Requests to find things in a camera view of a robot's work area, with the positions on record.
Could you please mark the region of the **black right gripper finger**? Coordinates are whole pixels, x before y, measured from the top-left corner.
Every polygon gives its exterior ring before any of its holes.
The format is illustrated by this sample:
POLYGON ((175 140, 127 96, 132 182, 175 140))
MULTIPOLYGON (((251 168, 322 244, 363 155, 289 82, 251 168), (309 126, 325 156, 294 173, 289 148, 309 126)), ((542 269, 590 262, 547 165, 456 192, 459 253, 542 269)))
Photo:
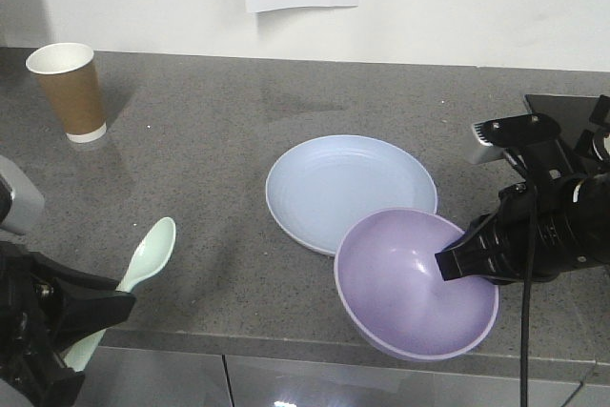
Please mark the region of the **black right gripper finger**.
POLYGON ((495 214, 480 216, 462 237, 435 254, 443 280, 479 276, 493 283, 513 281, 497 223, 495 214))

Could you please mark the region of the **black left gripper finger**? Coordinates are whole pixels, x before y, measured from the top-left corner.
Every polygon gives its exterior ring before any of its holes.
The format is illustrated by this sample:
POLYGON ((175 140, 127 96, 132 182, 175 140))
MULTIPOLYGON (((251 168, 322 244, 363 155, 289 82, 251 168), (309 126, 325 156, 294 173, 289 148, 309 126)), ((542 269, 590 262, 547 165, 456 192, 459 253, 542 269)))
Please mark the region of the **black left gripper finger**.
POLYGON ((30 269, 43 322, 53 345, 72 345, 126 321, 136 302, 111 278, 66 267, 42 254, 30 269))

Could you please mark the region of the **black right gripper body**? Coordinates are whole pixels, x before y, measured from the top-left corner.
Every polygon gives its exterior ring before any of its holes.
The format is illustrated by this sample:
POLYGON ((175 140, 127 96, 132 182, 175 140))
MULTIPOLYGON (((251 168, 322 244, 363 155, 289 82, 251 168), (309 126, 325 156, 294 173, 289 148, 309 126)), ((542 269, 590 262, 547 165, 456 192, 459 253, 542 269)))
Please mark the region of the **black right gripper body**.
POLYGON ((512 282, 546 282, 609 262, 609 98, 529 94, 531 107, 566 108, 575 124, 564 137, 550 115, 483 122, 522 182, 501 190, 497 231, 512 282))

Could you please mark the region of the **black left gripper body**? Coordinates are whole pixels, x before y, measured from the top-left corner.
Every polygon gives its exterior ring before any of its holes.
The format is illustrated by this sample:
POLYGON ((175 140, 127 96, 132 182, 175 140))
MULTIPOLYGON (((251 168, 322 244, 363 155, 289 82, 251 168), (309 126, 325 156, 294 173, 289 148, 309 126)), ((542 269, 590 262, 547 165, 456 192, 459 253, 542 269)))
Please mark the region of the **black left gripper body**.
POLYGON ((1 244, 1 379, 33 406, 72 406, 85 376, 68 368, 51 345, 40 306, 50 287, 32 267, 20 246, 1 244))

